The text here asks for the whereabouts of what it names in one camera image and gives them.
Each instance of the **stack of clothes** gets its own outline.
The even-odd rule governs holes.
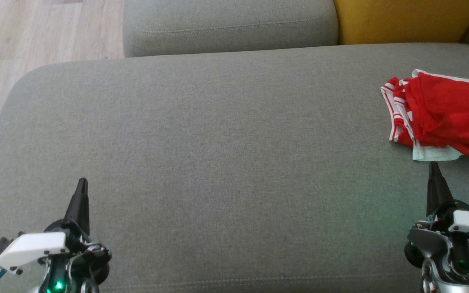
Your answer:
[[[415,69],[381,87],[392,120],[389,140],[413,148],[416,161],[469,156],[469,80]]]

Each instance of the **yellow cushion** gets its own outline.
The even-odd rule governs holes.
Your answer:
[[[469,0],[334,0],[340,44],[458,42]]]

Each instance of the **folded red clothing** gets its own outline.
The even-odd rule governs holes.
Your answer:
[[[449,145],[469,155],[469,82],[424,73],[405,81],[413,132],[421,145]]]

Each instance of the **gray cushion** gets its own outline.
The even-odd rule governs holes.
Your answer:
[[[126,0],[126,57],[336,45],[332,0]]]
[[[385,44],[46,66],[0,116],[0,237],[89,180],[102,292],[417,292],[403,254],[427,164],[388,141],[379,87],[469,78],[469,46]],[[441,163],[469,203],[469,158]],[[37,265],[0,292],[41,280]]]

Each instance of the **wooden floor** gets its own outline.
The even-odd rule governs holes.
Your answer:
[[[124,0],[0,0],[0,109],[42,65],[124,58]]]

